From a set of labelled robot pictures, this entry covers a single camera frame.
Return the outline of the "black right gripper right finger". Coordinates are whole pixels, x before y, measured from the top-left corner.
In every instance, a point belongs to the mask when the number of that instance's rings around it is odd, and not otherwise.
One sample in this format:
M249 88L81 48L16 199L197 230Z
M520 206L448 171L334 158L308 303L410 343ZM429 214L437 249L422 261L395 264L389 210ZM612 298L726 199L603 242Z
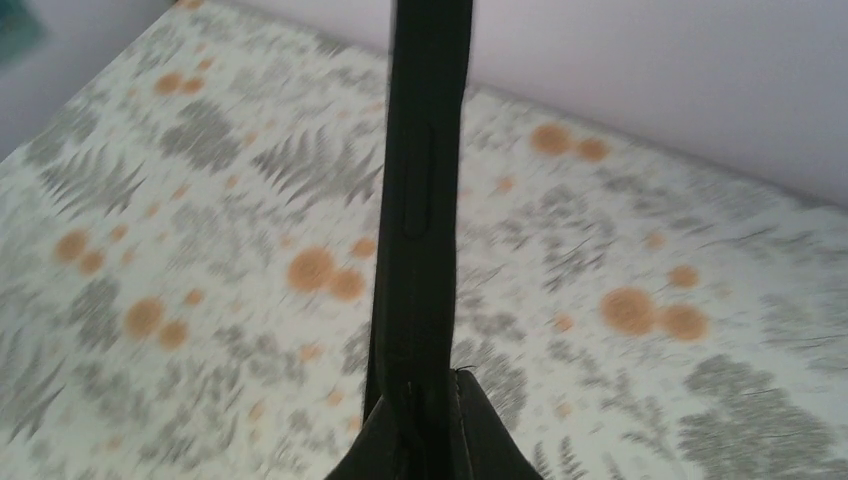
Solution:
M456 479L541 480L521 453L481 385L468 370L452 372L451 449Z

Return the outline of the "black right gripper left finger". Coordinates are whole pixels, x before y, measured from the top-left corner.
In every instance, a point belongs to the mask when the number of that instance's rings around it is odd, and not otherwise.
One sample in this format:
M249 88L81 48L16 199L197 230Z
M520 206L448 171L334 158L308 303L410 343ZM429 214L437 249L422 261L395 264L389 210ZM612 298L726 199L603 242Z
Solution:
M424 464L407 444L396 416L380 398L347 453L327 480L412 480L424 478Z

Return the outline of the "black phone case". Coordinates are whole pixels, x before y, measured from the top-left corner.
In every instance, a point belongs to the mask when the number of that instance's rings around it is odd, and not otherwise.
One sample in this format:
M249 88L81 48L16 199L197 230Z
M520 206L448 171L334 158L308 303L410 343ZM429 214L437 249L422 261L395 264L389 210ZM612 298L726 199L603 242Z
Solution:
M426 426L448 415L460 124L473 5L398 1L367 397Z

